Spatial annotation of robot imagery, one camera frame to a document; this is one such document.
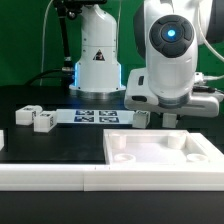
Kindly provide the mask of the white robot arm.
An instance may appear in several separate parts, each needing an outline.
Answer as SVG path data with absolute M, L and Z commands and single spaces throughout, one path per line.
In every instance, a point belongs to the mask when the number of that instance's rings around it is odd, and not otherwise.
M 115 19 L 97 3 L 81 8 L 82 55 L 70 89 L 85 97 L 125 92 L 130 110 L 200 117 L 219 114 L 221 95 L 196 71 L 198 46 L 224 41 L 224 0 L 144 0 L 133 19 L 145 66 L 121 85 Z

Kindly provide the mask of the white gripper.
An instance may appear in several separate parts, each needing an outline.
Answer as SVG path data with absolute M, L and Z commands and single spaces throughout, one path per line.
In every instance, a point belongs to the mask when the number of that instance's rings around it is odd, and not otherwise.
M 148 87 L 145 68 L 131 71 L 125 93 L 124 105 L 129 110 L 141 110 L 156 113 L 177 115 L 216 117 L 220 103 L 224 101 L 224 93 L 208 86 L 196 85 L 186 98 L 176 101 L 159 101 Z

